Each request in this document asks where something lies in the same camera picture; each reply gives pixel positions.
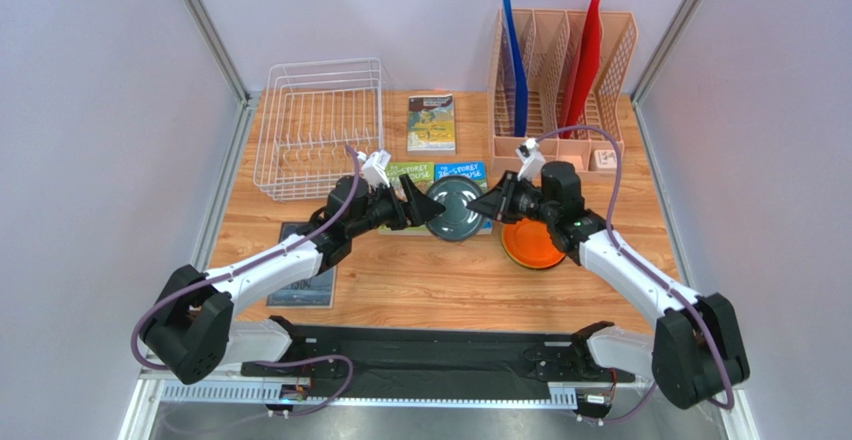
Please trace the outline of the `green plate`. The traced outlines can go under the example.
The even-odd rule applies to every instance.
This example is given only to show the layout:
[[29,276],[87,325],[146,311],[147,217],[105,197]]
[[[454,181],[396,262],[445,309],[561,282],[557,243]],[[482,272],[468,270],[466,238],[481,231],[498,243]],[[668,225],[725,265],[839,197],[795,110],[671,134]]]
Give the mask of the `green plate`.
[[512,238],[501,237],[501,246],[505,255],[516,265],[527,268],[528,265],[524,261],[522,248],[519,247]]

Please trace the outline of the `dark brown plate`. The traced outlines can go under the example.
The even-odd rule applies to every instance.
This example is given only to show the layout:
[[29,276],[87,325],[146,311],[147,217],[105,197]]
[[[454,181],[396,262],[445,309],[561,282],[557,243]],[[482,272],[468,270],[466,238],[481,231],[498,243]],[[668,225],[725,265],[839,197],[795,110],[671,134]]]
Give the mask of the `dark brown plate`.
[[427,196],[441,204],[445,211],[426,223],[435,237],[448,242],[462,242],[476,236],[487,218],[469,209],[469,204],[483,195],[482,188],[472,179],[451,175],[437,180]]

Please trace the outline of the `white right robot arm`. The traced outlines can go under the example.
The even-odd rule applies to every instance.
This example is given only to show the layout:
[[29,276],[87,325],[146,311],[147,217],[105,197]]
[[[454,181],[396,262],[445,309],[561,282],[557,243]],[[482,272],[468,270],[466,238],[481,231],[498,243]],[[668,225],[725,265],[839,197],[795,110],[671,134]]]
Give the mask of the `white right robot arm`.
[[636,252],[611,221],[589,209],[581,179],[568,162],[543,166],[535,185],[507,171],[469,210],[505,225],[545,226],[552,245],[628,300],[653,328],[650,335],[599,322],[575,333],[580,353],[596,368],[652,380],[680,409],[715,401],[751,376],[733,304],[673,280]]

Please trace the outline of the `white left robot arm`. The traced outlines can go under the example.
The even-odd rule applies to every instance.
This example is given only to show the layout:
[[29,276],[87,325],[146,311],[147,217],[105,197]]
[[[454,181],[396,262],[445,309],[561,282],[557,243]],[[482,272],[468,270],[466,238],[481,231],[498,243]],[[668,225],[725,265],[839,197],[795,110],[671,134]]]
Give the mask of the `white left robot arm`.
[[[132,334],[137,361],[168,370],[185,385],[216,368],[242,363],[272,363],[283,358],[292,340],[279,322],[239,322],[237,316],[275,291],[328,271],[352,251],[353,240],[386,226],[421,226],[445,207],[423,193],[406,175],[399,199],[390,186],[372,188],[357,176],[341,178],[325,206],[278,245],[240,262],[201,272],[176,269]],[[148,361],[147,346],[158,358]]]

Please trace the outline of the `orange plate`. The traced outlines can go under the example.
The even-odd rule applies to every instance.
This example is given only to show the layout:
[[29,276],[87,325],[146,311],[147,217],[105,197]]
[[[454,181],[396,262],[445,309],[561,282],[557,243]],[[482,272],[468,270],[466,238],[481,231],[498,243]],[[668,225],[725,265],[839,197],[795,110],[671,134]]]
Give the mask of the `orange plate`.
[[566,254],[553,245],[544,223],[523,219],[514,224],[504,224],[501,237],[512,238],[522,248],[528,269],[550,269],[566,259]]

